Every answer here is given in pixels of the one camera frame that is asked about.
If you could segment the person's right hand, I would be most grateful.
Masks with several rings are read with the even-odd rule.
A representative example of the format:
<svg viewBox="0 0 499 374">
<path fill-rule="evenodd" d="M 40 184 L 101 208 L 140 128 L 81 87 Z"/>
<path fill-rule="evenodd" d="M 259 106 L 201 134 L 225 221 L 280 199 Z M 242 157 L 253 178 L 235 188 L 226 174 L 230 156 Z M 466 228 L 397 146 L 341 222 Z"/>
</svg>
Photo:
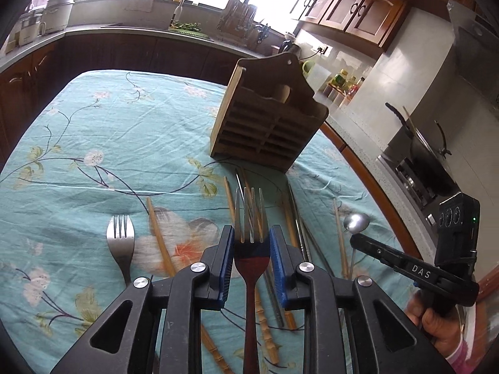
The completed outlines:
<svg viewBox="0 0 499 374">
<path fill-rule="evenodd" d="M 418 291 L 409 300 L 405 313 L 415 326 L 430 335 L 433 345 L 444 357 L 450 357 L 458 349 L 462 334 L 456 311 L 447 318 L 441 317 L 424 305 Z"/>
</svg>

